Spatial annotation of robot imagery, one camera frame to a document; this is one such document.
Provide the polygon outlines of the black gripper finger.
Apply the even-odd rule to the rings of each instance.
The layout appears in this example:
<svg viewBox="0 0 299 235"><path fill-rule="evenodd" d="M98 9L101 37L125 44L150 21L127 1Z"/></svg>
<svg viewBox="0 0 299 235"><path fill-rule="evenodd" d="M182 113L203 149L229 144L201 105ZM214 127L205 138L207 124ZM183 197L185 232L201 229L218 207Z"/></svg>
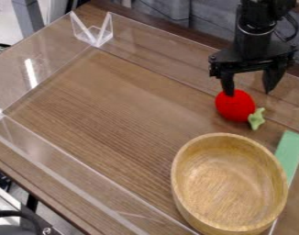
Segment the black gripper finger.
<svg viewBox="0 0 299 235"><path fill-rule="evenodd" d="M221 74L221 84L227 96L234 96L234 74L223 72Z"/></svg>
<svg viewBox="0 0 299 235"><path fill-rule="evenodd" d="M262 83L265 88L265 93L270 93L287 71L287 63L286 62L266 62L263 64L263 76Z"/></svg>

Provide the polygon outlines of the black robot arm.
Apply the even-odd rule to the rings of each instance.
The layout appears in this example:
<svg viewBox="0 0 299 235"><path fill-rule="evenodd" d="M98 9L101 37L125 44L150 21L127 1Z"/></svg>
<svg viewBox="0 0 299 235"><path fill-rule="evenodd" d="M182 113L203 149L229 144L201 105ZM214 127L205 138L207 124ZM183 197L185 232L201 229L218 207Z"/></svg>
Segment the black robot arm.
<svg viewBox="0 0 299 235"><path fill-rule="evenodd" d="M277 88L298 51L290 44L299 30L290 14L296 7L297 0L241 0L233 45L209 57L210 76L221 80L227 96L234 96L238 73L263 71L265 93Z"/></svg>

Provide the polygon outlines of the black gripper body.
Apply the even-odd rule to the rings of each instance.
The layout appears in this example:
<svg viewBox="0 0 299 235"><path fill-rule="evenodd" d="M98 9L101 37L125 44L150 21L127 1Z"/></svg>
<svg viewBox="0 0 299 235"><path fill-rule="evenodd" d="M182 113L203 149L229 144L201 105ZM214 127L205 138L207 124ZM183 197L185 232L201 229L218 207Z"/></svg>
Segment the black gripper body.
<svg viewBox="0 0 299 235"><path fill-rule="evenodd" d="M234 46L209 57L210 75L217 78L223 73L246 73L267 70L274 66L287 68L294 64L298 46L283 41L273 41L267 52L258 59L246 59Z"/></svg>

